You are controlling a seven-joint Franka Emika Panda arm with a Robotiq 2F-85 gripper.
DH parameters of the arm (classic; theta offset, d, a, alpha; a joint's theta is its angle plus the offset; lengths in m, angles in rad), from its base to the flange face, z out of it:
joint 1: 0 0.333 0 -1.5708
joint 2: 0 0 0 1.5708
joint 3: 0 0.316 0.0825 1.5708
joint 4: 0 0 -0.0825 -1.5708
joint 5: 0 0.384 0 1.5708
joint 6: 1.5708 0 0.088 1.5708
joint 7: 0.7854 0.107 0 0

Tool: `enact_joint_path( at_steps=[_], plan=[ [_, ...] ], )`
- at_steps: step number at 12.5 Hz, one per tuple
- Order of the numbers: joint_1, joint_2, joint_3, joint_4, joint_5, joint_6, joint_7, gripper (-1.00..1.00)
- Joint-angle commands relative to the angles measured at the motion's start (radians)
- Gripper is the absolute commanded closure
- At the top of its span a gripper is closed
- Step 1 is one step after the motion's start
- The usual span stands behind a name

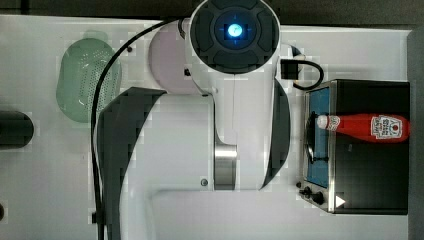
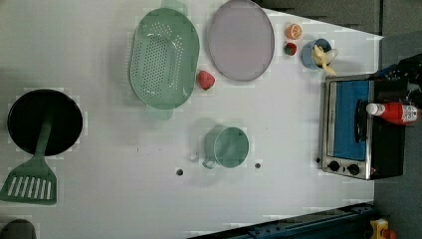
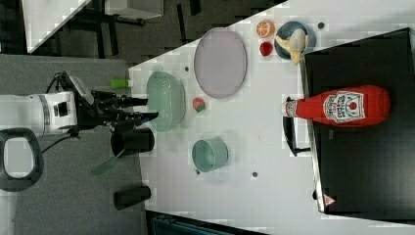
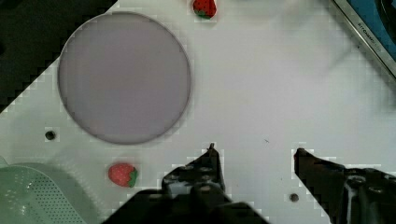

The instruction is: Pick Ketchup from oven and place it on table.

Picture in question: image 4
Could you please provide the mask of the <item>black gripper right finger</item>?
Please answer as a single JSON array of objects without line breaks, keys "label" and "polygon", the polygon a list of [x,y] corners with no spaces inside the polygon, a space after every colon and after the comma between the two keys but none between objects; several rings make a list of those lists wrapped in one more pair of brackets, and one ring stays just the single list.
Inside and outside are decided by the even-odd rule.
[{"label": "black gripper right finger", "polygon": [[394,175],[374,168],[346,168],[303,148],[293,159],[294,173],[332,224],[396,224]]}]

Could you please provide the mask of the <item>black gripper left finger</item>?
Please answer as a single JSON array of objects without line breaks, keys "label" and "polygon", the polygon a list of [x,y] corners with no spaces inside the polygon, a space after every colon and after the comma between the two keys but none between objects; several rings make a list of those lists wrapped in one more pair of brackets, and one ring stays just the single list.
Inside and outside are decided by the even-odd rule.
[{"label": "black gripper left finger", "polygon": [[205,153],[188,164],[178,166],[162,180],[162,190],[172,198],[189,194],[194,186],[209,185],[225,190],[220,155],[211,143]]}]

